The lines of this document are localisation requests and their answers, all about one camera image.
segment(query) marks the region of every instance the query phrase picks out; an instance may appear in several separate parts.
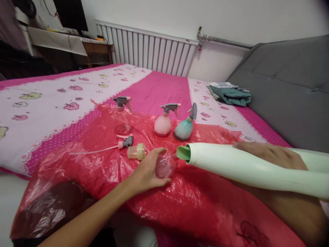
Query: gray headboard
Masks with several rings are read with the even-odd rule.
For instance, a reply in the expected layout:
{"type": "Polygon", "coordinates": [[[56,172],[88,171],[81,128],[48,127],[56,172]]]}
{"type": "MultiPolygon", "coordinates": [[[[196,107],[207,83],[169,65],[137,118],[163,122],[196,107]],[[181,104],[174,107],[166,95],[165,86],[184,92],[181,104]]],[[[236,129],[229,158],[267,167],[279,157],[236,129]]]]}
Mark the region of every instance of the gray headboard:
{"type": "Polygon", "coordinates": [[[227,81],[293,147],[329,153],[329,35],[256,45],[227,81]]]}

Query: green cloth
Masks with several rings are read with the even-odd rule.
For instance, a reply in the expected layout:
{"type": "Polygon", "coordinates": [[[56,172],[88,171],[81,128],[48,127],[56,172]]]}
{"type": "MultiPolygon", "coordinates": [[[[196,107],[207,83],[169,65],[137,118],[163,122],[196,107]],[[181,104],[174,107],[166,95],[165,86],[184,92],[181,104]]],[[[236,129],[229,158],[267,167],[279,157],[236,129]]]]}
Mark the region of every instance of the green cloth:
{"type": "Polygon", "coordinates": [[[221,97],[228,105],[247,106],[251,102],[251,94],[231,88],[216,88],[210,86],[212,91],[221,97]]]}
{"type": "Polygon", "coordinates": [[[219,97],[217,94],[214,93],[214,91],[211,89],[210,86],[207,86],[207,88],[209,89],[209,92],[211,93],[211,95],[213,96],[213,98],[219,102],[225,102],[221,97],[219,97]]]}

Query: radiator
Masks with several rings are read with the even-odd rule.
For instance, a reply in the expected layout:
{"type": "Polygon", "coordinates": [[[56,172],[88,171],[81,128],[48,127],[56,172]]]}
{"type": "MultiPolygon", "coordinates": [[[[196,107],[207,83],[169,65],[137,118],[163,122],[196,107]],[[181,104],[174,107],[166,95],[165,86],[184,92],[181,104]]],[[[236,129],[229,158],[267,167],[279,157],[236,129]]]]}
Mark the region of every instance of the radiator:
{"type": "Polygon", "coordinates": [[[113,63],[186,77],[198,41],[97,21],[97,33],[114,45],[113,63]]]}

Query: bottle cap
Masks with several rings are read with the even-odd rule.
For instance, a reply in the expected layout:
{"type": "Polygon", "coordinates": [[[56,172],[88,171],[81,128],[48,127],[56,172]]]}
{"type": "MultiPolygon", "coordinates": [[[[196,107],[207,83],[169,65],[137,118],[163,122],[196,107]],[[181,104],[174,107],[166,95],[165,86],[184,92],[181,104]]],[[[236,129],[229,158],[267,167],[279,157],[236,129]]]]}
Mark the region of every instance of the bottle cap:
{"type": "Polygon", "coordinates": [[[131,114],[134,114],[130,102],[131,101],[131,97],[116,97],[113,98],[112,100],[114,100],[117,103],[117,110],[118,111],[123,111],[124,110],[124,106],[126,105],[128,110],[131,112],[131,114]]]}
{"type": "Polygon", "coordinates": [[[160,107],[164,109],[164,113],[169,113],[169,111],[172,110],[175,113],[176,117],[178,117],[177,108],[180,106],[182,106],[182,104],[180,103],[169,103],[160,107]]]}
{"type": "Polygon", "coordinates": [[[146,156],[144,143],[139,143],[137,146],[131,146],[128,148],[128,158],[136,158],[138,160],[143,160],[146,156]]]}

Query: teal spray bottle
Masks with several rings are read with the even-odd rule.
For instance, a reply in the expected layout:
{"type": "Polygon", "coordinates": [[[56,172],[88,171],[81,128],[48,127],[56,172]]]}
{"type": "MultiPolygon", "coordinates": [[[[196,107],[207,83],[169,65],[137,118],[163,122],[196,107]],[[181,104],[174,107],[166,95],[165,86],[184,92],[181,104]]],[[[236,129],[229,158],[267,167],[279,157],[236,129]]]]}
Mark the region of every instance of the teal spray bottle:
{"type": "Polygon", "coordinates": [[[181,121],[175,128],[174,136],[177,140],[186,141],[190,137],[193,130],[193,120],[196,119],[197,115],[196,103],[193,103],[192,108],[188,112],[191,114],[187,117],[187,119],[181,121]]]}
{"type": "Polygon", "coordinates": [[[116,97],[112,100],[117,103],[117,110],[111,116],[114,121],[114,132],[120,135],[127,134],[131,129],[131,115],[124,110],[124,105],[134,114],[130,105],[131,97],[116,97]]]}
{"type": "Polygon", "coordinates": [[[170,131],[170,126],[171,126],[169,111],[172,110],[175,113],[175,115],[178,117],[177,109],[180,106],[181,106],[181,104],[179,104],[179,103],[169,103],[169,104],[160,106],[161,108],[164,109],[164,111],[163,111],[162,115],[160,117],[158,117],[154,123],[154,133],[157,136],[165,137],[166,135],[168,135],[168,133],[170,131]]]}

